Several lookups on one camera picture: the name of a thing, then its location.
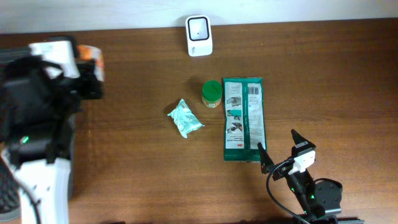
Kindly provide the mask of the small orange box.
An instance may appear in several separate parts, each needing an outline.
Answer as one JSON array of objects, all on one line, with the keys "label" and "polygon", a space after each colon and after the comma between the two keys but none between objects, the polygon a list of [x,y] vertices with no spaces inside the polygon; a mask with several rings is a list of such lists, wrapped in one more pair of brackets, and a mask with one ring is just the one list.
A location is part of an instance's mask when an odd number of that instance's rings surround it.
[{"label": "small orange box", "polygon": [[94,74],[97,80],[99,80],[100,82],[104,82],[105,74],[102,50],[90,45],[78,45],[77,49],[80,53],[79,59],[86,61],[95,61]]}]

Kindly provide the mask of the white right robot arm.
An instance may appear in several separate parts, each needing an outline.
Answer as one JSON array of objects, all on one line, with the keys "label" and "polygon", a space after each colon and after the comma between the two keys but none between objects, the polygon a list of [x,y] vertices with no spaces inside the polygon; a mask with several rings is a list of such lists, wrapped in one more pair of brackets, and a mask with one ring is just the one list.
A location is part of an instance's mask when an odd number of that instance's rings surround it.
[{"label": "white right robot arm", "polygon": [[[308,168],[315,162],[316,145],[291,130],[295,145],[291,156],[275,164],[261,143],[257,144],[261,157],[261,172],[267,175],[266,190],[271,200],[292,216],[285,223],[364,223],[358,218],[337,218],[342,212],[343,185],[332,179],[314,179]],[[290,191],[298,200],[303,214],[299,215],[283,206],[272,194],[270,180],[285,179]]]}]

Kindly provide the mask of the green 3M wipes packet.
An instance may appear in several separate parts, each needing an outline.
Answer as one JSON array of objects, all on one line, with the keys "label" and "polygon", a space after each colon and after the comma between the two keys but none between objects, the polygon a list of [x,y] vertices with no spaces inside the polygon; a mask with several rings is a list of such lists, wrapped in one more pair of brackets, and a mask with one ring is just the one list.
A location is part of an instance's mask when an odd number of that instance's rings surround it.
[{"label": "green 3M wipes packet", "polygon": [[225,161],[259,162],[267,149],[262,78],[224,78]]}]

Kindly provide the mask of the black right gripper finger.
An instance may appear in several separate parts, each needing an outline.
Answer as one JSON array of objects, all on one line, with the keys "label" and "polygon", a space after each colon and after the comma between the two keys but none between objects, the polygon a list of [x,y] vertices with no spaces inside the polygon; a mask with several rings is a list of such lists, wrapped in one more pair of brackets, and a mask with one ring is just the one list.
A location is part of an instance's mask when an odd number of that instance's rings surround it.
[{"label": "black right gripper finger", "polygon": [[269,157],[267,151],[265,150],[265,148],[261,142],[259,142],[257,144],[257,147],[258,147],[260,158],[261,158],[261,172],[263,174],[270,173],[272,171],[272,169],[274,168],[274,162]]},{"label": "black right gripper finger", "polygon": [[295,129],[291,129],[292,139],[296,146],[311,145],[311,142],[300,135]]}]

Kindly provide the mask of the green lid jar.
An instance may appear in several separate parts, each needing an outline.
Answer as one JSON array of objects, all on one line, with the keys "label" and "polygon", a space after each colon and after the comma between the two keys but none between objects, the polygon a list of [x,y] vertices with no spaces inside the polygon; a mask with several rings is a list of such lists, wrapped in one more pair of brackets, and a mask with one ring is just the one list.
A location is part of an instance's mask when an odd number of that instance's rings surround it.
[{"label": "green lid jar", "polygon": [[221,103],[223,87],[216,80],[210,80],[202,86],[202,103],[208,108],[216,108]]}]

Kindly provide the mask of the mint green small packet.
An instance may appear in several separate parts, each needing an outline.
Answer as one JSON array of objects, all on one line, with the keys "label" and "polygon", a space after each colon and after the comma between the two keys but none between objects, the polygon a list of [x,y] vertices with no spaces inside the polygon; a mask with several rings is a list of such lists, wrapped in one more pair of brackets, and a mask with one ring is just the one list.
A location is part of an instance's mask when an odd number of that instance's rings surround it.
[{"label": "mint green small packet", "polygon": [[170,116],[178,131],[183,138],[188,138],[188,134],[204,127],[197,117],[192,113],[184,99],[181,99],[178,105],[167,116]]}]

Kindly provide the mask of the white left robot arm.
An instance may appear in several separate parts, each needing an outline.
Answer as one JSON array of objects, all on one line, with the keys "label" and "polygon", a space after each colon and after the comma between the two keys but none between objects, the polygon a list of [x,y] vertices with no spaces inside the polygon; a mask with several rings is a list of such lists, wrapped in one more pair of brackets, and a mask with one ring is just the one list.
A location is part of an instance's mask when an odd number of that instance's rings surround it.
[{"label": "white left robot arm", "polygon": [[9,62],[1,74],[1,159],[16,183],[23,223],[68,223],[75,115],[103,97],[96,60],[76,60],[76,77],[40,56]]}]

